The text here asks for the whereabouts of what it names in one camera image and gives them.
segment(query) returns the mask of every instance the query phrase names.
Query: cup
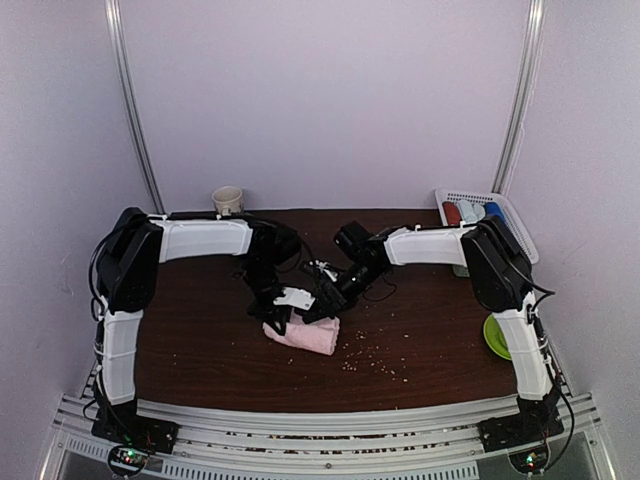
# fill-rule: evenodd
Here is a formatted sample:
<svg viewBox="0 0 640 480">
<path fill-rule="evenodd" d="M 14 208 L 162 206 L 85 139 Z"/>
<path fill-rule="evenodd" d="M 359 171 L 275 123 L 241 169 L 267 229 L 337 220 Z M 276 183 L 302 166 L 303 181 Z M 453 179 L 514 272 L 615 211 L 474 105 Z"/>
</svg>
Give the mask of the cup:
<svg viewBox="0 0 640 480">
<path fill-rule="evenodd" d="M 223 217 L 244 212 L 244 201 L 240 187 L 221 187 L 211 195 L 211 200 Z"/>
</svg>

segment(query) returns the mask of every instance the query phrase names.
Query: wooden table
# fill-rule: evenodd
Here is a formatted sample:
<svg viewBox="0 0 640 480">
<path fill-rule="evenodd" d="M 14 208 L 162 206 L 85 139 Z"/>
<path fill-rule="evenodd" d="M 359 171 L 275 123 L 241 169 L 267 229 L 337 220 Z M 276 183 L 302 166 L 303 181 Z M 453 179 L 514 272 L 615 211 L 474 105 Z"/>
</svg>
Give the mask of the wooden table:
<svg viewBox="0 0 640 480">
<path fill-rule="evenodd" d="M 258 212 L 298 230 L 319 259 L 348 266 L 333 245 L 340 226 L 371 232 L 437 224 L 435 211 Z M 353 412 L 426 407 L 515 393 L 510 362 L 482 337 L 487 316 L 468 279 L 445 265 L 396 267 L 397 292 L 360 300 L 341 315 L 326 357 L 275 344 L 246 315 L 251 294 L 233 278 L 237 259 L 201 257 L 161 265 L 156 297 L 140 327 L 138 396 L 177 405 L 261 412 Z M 282 280 L 311 287 L 299 272 Z M 376 282 L 372 298 L 389 291 Z"/>
</svg>

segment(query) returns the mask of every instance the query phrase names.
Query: pink towel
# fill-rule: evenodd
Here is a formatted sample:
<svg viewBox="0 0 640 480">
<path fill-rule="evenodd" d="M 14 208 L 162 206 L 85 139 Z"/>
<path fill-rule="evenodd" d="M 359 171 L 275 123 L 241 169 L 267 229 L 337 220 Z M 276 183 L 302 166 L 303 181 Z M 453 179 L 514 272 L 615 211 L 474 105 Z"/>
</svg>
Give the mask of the pink towel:
<svg viewBox="0 0 640 480">
<path fill-rule="evenodd" d="M 292 313 L 284 337 L 278 335 L 266 323 L 262 324 L 262 329 L 267 337 L 283 345 L 322 355 L 333 355 L 340 330 L 340 319 L 323 318 L 307 325 L 299 315 Z"/>
</svg>

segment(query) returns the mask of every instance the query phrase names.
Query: basket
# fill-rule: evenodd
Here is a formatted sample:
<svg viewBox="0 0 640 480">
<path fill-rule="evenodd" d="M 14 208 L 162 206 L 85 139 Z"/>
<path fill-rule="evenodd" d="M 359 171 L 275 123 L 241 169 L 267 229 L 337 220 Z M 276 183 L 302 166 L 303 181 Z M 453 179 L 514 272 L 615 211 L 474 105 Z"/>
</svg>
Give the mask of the basket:
<svg viewBox="0 0 640 480">
<path fill-rule="evenodd" d="M 524 250 L 529 257 L 531 263 L 538 263 L 538 260 L 540 260 L 538 250 L 536 250 L 536 246 L 533 244 L 533 240 L 531 240 L 529 232 L 527 232 L 527 229 L 524 227 L 524 223 L 522 223 L 522 220 L 520 220 L 520 217 L 516 213 L 516 209 L 513 208 L 513 205 L 511 205 L 511 202 L 507 200 L 506 197 L 498 193 L 458 192 L 454 190 L 446 190 L 444 188 L 437 189 L 435 193 L 436 202 L 438 203 L 438 211 L 440 212 L 440 219 L 442 220 L 443 225 L 447 224 L 447 219 L 442 208 L 443 202 L 455 203 L 458 200 L 469 200 L 472 203 L 497 203 L 502 210 L 502 213 L 504 213 L 504 218 L 507 221 L 507 227 L 509 227 L 513 236 L 516 237 L 516 240 L 522 247 L 522 250 Z"/>
</svg>

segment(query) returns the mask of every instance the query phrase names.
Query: green plate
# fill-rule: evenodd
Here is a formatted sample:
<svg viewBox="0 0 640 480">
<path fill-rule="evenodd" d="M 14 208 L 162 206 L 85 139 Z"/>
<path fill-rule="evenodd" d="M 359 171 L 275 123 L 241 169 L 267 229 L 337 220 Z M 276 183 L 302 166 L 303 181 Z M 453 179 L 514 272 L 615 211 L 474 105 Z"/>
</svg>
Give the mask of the green plate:
<svg viewBox="0 0 640 480">
<path fill-rule="evenodd" d="M 484 339 L 493 353 L 505 360 L 511 360 L 511 354 L 509 354 L 507 342 L 504 339 L 500 325 L 498 325 L 496 319 L 493 318 L 493 315 L 489 315 L 484 321 L 482 331 L 484 333 Z"/>
</svg>

